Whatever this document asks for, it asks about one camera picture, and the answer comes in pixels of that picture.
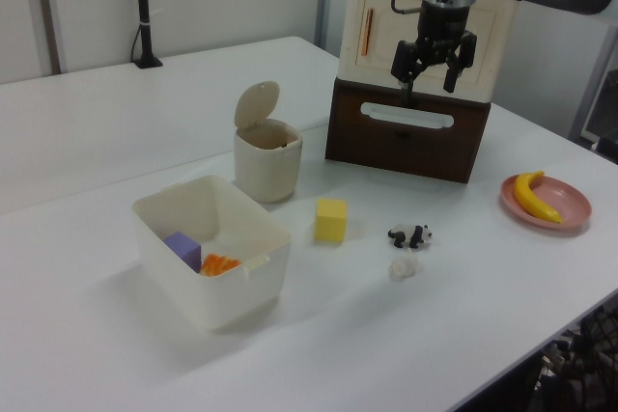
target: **panda figurine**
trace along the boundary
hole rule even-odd
[[[388,236],[395,238],[397,248],[403,248],[404,242],[409,240],[410,248],[418,248],[419,243],[425,243],[431,240],[432,231],[427,226],[412,226],[411,224],[398,224],[388,231]]]

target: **purple block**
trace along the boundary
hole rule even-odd
[[[197,241],[192,240],[184,233],[176,232],[164,238],[163,243],[169,246],[195,272],[200,273],[202,247]]]

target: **yellow cube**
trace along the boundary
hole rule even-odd
[[[344,241],[348,222],[345,200],[319,198],[316,205],[316,240]]]

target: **white plastic bin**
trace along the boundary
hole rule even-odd
[[[270,120],[279,98],[279,85],[261,82],[240,97],[234,123],[236,184],[256,202],[273,203],[290,197],[300,168],[302,136],[282,121]]]
[[[214,330],[275,298],[283,286],[290,233],[227,180],[205,176],[133,204],[147,272],[198,327]],[[196,273],[163,243],[181,232],[209,253],[242,265],[216,277]]]

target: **orange object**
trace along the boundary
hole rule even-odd
[[[210,253],[202,263],[200,274],[206,275],[207,277],[216,277],[239,265],[239,260],[230,260],[227,256],[219,256],[215,253]]]

